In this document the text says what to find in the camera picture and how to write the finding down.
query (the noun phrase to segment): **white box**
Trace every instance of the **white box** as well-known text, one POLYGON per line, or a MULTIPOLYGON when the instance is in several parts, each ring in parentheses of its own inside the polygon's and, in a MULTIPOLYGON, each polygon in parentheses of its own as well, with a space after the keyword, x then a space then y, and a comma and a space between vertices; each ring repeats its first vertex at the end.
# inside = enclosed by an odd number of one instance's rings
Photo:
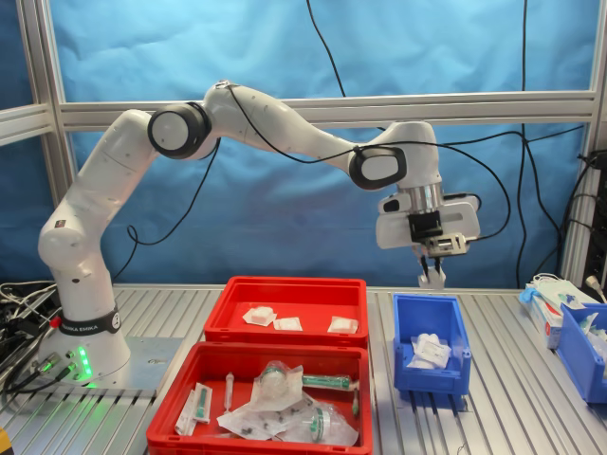
POLYGON ((530 303, 523 303, 535 328, 548 349, 557 349, 561 340, 562 312, 541 296, 533 296, 530 303))

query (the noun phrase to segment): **metal table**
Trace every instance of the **metal table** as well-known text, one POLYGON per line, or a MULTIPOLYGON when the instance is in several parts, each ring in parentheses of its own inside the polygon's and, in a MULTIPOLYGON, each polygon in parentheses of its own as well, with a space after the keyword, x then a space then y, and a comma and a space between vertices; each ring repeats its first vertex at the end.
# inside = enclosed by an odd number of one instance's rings
MULTIPOLYGON (((145 429, 196 341, 223 286, 121 285, 115 294, 123 331, 140 337, 183 337, 159 397, 68 388, 19 395, 0 412, 17 454, 136 454, 145 429)), ((607 407, 587 406, 558 356, 542 347, 512 291, 460 289, 472 350, 470 393, 458 411, 444 395, 392 387, 393 292, 369 288, 369 349, 376 454, 607 454, 607 407)))

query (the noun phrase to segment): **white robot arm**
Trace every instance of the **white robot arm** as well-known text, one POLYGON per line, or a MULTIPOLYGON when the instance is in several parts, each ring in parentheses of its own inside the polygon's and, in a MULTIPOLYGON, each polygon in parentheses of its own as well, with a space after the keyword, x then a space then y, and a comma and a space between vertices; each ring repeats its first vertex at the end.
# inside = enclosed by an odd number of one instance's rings
POLYGON ((159 154, 203 158, 220 137, 325 160, 366 190, 396 184, 397 192, 378 206, 377 243, 414 246, 424 287, 441 287, 445 276, 439 259, 467 252, 467 240, 480 234, 476 200, 444 198, 428 123, 393 123, 357 144, 317 129, 269 95, 230 82, 216 84, 199 104, 170 105, 152 116, 126 111, 102 136, 40 235, 40 256, 57 282, 63 314, 60 330, 42 343, 39 358, 55 353, 70 359, 75 372, 65 382, 104 377, 129 359, 101 256, 106 226, 159 154), (429 269, 425 256, 436 258, 436 267, 429 269))

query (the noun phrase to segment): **blue backdrop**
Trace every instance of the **blue backdrop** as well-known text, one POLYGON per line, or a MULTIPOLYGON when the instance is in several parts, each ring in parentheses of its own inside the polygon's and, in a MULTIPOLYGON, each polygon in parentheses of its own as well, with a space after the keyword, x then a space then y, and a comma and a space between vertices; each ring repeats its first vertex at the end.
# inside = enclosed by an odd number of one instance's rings
MULTIPOLYGON (((527 89, 586 89, 590 79, 598 1, 529 2, 527 89)), ((340 94, 305 1, 144 2, 56 1, 55 33, 70 101, 200 99, 219 79, 231 79, 278 98, 340 94)), ((519 90, 523 2, 312 1, 317 23, 351 96, 519 90)), ((529 125, 539 137, 575 125, 529 125)), ((441 142, 487 136, 520 125, 436 128, 441 142)), ((367 140, 377 130, 335 131, 367 140)), ((101 134, 73 135, 83 164, 101 134)), ((581 132, 532 144, 544 204, 560 220, 577 170, 581 132)), ((450 286, 512 287, 521 241, 514 197, 521 158, 516 137, 465 150, 486 161, 513 198, 510 226, 446 261, 450 286)), ((166 233, 188 207, 208 162, 159 158, 103 237, 116 272, 132 247, 125 227, 144 241, 166 233)), ((555 234, 539 212, 527 161, 524 215, 526 278, 554 247, 555 234)), ((506 202, 491 175, 450 151, 441 152, 445 191, 475 191, 484 233, 497 229, 506 202)), ((24 171, 0 171, 7 185, 24 171)), ((23 185, 40 192, 44 179, 23 185)), ((225 140, 194 209, 174 236, 138 249, 121 281, 225 282, 237 274, 359 277, 374 285, 415 285, 419 266, 407 249, 380 250, 375 241, 377 201, 394 189, 366 192, 340 171, 302 166, 281 156, 225 140)), ((2 244, 35 245, 27 221, 1 207, 2 244)), ((47 216, 46 207, 36 210, 47 216)), ((0 257, 0 277, 45 273, 34 248, 0 257), (18 267, 10 268, 9 262, 18 267)))

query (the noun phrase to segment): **medical supply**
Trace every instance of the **medical supply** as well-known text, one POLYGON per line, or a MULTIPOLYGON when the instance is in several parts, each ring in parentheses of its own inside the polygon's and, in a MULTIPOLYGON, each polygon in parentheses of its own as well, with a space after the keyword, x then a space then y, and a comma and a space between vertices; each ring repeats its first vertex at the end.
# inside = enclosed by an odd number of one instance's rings
POLYGON ((193 419, 195 410, 195 397, 194 391, 190 391, 186 404, 179 414, 177 423, 175 424, 175 432, 181 436, 192 436, 193 429, 196 426, 196 422, 193 419))
POLYGON ((540 276, 528 285, 535 287, 542 297, 552 304, 553 307, 561 309, 561 304, 572 310, 584 308, 586 303, 598 303, 592 297, 587 296, 568 280, 560 280, 550 276, 540 276))
POLYGON ((234 412, 217 417, 217 424, 247 439, 267 440, 289 429, 297 421, 298 415, 315 403, 312 397, 304 393, 302 400, 280 411, 259 411, 246 404, 234 412))
POLYGON ((408 368, 422 368, 425 370, 444 370, 447 368, 451 348, 446 340, 438 339, 437 334, 421 334, 411 337, 414 346, 414 358, 407 365, 408 368))
POLYGON ((354 389, 354 400, 352 400, 352 414, 355 417, 358 417, 359 413, 360 413, 359 389, 354 389))
POLYGON ((336 391, 350 391, 350 376, 321 376, 304 374, 302 376, 304 387, 315 389, 333 389, 336 391))
POLYGON ((304 330, 299 318, 275 319, 273 323, 276 330, 298 330, 300 332, 304 330))
POLYGON ((244 405, 234 412, 217 417, 217 424, 245 439, 267 441, 272 434, 264 430, 264 422, 260 422, 255 416, 256 413, 251 412, 251 409, 244 405))
POLYGON ((527 287, 519 295, 519 301, 531 316, 533 325, 540 333, 547 349, 557 349, 561 341, 562 311, 547 302, 535 287, 527 287))
POLYGON ((253 381, 250 405, 253 410, 284 410, 302 400, 304 386, 301 366, 289 369, 284 363, 271 361, 253 381))
POLYGON ((356 319, 334 316, 331 318, 331 325, 327 332, 330 334, 355 334, 358 329, 359 322, 356 319))
POLYGON ((193 416, 193 419, 196 422, 208 424, 211 420, 211 399, 212 389, 203 386, 200 383, 196 383, 196 388, 194 389, 194 402, 197 403, 197 408, 193 416))
POLYGON ((317 402, 298 416, 297 423, 276 435, 285 442, 353 446, 359 433, 328 403, 317 402))
POLYGON ((234 375, 232 373, 228 373, 226 376, 226 395, 224 396, 224 408, 226 409, 225 413, 230 412, 231 408, 231 395, 234 390, 234 375))
MULTIPOLYGON (((607 365, 607 341, 590 332, 586 334, 586 336, 588 337, 590 344, 592 344, 592 347, 597 351, 597 354, 600 355, 605 365, 607 365)), ((603 379, 607 379, 607 368, 605 368, 605 371, 603 372, 603 379)))
POLYGON ((579 323, 579 327, 585 335, 588 335, 588 332, 590 332, 592 323, 595 321, 597 316, 598 313, 593 313, 592 315, 588 315, 582 322, 579 323))
POLYGON ((251 308, 244 315, 243 319, 247 324, 262 325, 268 327, 268 325, 276 319, 274 310, 269 306, 258 306, 257 308, 251 308))
POLYGON ((596 326, 590 328, 590 333, 596 335, 603 341, 607 341, 607 331, 605 329, 598 329, 596 326))

